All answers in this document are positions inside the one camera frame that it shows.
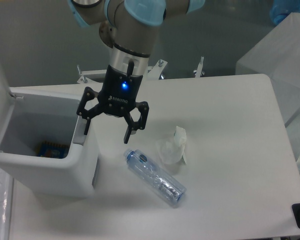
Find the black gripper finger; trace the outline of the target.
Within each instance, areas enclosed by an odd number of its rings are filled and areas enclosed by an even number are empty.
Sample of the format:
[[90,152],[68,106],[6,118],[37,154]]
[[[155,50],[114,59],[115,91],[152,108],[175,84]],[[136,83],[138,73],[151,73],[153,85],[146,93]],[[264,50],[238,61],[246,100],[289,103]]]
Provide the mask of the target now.
[[124,144],[129,142],[130,136],[134,135],[137,130],[144,130],[147,123],[147,118],[149,114],[149,105],[148,102],[136,102],[135,108],[138,109],[140,116],[138,121],[134,121],[130,112],[131,110],[127,110],[125,107],[123,108],[123,117],[127,123],[127,129],[123,138]]
[[76,114],[80,116],[82,119],[86,120],[86,125],[84,128],[84,135],[88,134],[91,120],[100,115],[105,110],[104,103],[98,103],[94,107],[90,108],[89,110],[85,109],[87,102],[92,101],[93,99],[97,98],[99,95],[98,92],[94,91],[91,87],[86,87],[83,91],[81,100],[79,102]]

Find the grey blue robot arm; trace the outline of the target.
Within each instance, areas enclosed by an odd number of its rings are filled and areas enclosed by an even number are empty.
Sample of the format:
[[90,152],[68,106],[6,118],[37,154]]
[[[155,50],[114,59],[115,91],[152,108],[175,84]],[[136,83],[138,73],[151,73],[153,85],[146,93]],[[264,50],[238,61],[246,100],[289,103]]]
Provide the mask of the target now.
[[137,130],[144,130],[149,114],[146,101],[137,102],[144,73],[164,20],[202,8],[203,0],[69,0],[69,8],[81,27],[107,21],[115,29],[110,62],[100,91],[84,89],[77,115],[91,120],[104,113],[124,118],[128,143]]

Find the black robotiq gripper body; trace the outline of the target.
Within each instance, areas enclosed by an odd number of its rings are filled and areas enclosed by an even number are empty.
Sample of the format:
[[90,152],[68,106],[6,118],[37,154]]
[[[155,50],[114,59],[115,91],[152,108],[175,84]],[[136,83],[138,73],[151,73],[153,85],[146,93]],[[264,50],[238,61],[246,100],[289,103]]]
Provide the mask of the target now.
[[136,107],[136,98],[142,79],[142,75],[128,76],[109,65],[97,96],[100,111],[118,118],[124,116],[122,110],[132,111]]

